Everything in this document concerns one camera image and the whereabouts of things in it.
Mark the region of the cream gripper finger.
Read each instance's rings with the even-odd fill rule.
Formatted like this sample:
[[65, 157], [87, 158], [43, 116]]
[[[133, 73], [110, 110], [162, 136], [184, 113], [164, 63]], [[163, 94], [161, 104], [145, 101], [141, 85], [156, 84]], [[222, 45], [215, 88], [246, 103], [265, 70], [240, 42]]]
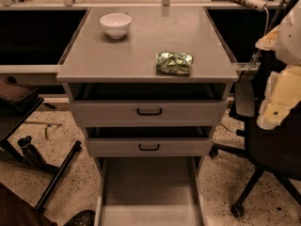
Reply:
[[278, 31], [279, 26], [277, 25], [262, 38], [258, 39], [255, 47], [263, 51], [276, 51]]
[[264, 130], [273, 130], [301, 101], [301, 67], [288, 65], [280, 73], [271, 72], [264, 96], [257, 125]]

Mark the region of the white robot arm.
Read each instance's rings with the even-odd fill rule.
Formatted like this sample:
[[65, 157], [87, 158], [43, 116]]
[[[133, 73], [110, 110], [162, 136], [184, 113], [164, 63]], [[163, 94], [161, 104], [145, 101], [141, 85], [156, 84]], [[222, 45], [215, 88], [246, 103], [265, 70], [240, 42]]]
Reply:
[[257, 124], [261, 129], [279, 126], [301, 101], [301, 0], [267, 35], [256, 42], [263, 51], [274, 51], [286, 64], [280, 73], [268, 77]]

